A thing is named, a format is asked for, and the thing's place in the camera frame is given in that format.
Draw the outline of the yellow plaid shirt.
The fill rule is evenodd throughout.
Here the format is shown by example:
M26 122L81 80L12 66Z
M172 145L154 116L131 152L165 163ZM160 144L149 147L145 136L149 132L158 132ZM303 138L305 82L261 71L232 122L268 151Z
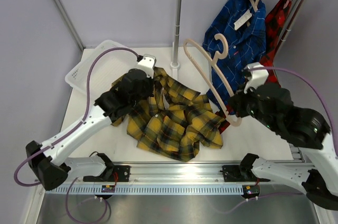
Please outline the yellow plaid shirt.
M145 151L187 162L198 155L200 145L223 147L219 127L225 119L213 112L207 95L186 87L163 68L154 69L153 95L127 117L127 135Z

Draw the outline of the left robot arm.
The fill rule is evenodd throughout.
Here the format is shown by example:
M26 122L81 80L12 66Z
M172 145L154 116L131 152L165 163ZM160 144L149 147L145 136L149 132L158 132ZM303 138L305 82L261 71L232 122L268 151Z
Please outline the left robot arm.
M51 191L67 179L110 180L115 166L107 155L98 153L73 158L70 154L95 133L128 115L140 101L150 97L153 85L152 68L133 68L114 87L101 94L93 106L86 108L84 119L41 144L36 141L28 143L29 167L45 190Z

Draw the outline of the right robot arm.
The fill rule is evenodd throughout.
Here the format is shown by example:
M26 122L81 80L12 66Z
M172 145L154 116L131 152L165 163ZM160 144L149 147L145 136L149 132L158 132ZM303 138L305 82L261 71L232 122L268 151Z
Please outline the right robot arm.
M266 128L299 148L314 168L291 168L248 153L239 164L244 180L272 180L294 188L314 204L337 210L337 155L332 132L317 111L294 106L289 90L267 83L229 99L236 116L251 116Z

